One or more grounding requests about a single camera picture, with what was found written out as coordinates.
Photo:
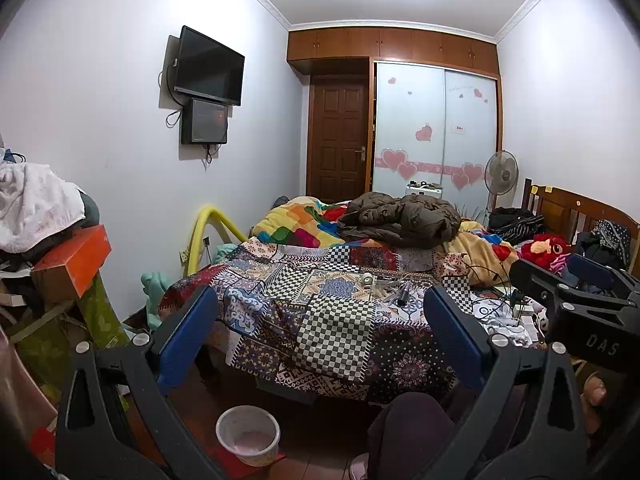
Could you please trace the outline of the person's right hand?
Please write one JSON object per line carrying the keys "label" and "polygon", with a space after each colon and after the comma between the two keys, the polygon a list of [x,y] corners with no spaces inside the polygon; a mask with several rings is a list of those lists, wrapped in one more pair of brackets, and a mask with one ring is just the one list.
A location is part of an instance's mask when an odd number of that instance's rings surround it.
{"label": "person's right hand", "polygon": [[586,433],[590,436],[595,434],[601,425],[600,415],[597,407],[606,399],[606,388],[604,381],[597,373],[592,373],[586,380],[580,400],[582,401],[582,411]]}

